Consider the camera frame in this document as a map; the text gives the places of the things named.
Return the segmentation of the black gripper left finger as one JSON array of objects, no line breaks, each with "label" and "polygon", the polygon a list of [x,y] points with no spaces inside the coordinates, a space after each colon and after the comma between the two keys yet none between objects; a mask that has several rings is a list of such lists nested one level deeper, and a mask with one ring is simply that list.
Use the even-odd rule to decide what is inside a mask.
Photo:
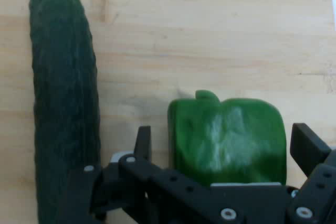
[{"label": "black gripper left finger", "polygon": [[122,209],[137,223],[211,223],[209,190],[176,170],[151,162],[151,128],[138,129],[134,151],[94,166],[84,223],[103,223]]}]

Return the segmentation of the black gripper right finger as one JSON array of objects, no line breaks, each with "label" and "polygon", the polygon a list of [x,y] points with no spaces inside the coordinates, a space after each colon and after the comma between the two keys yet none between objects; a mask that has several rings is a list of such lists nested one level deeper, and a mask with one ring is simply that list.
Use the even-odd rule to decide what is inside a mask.
[{"label": "black gripper right finger", "polygon": [[290,154],[307,180],[286,209],[288,223],[335,223],[335,150],[306,124],[295,123]]}]

